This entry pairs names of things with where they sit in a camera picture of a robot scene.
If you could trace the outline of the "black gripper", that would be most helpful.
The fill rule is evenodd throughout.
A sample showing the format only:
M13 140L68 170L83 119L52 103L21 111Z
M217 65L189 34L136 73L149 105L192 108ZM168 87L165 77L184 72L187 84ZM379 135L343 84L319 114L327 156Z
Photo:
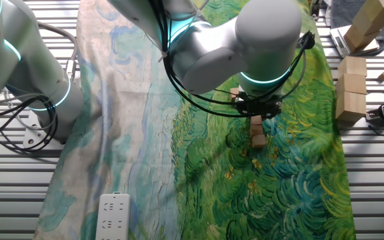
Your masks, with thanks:
M240 115L254 114L265 115L265 119L272 119L281 113L282 102L278 101L274 104L259 100L238 101L235 103L235 109Z

